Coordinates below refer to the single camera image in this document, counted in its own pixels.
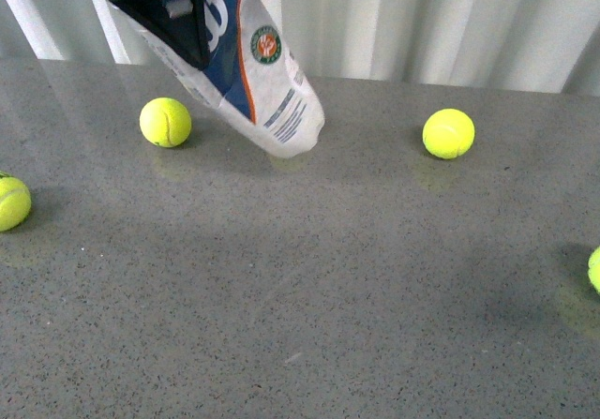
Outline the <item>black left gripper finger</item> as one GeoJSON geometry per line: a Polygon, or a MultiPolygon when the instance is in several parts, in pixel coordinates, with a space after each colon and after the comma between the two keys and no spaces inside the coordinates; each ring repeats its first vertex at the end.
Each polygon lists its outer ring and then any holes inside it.
{"type": "Polygon", "coordinates": [[[167,44],[188,64],[204,69],[210,52],[204,0],[107,0],[167,44]]]}

